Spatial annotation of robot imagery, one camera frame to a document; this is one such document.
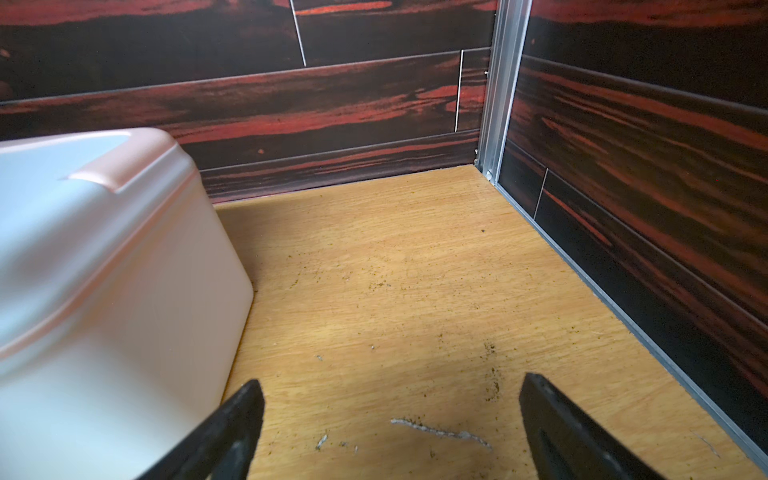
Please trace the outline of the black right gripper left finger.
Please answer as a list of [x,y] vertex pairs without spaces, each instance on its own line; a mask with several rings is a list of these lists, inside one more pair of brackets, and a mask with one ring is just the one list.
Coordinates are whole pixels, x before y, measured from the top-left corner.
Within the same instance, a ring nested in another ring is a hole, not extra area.
[[264,411],[261,385],[252,379],[141,477],[245,479],[261,435]]

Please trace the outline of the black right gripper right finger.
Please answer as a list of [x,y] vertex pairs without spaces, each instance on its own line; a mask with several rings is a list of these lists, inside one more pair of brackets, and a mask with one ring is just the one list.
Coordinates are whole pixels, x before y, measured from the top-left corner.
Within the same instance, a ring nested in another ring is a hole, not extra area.
[[528,372],[519,395],[540,479],[660,479],[546,377]]

